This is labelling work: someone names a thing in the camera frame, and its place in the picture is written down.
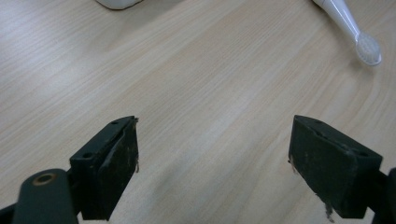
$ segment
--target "wooden table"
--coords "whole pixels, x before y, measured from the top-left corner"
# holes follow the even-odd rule
[[[396,2],[346,2],[377,67],[309,0],[2,1],[0,207],[135,115],[140,173],[110,223],[329,223],[287,163],[294,115],[396,166]]]

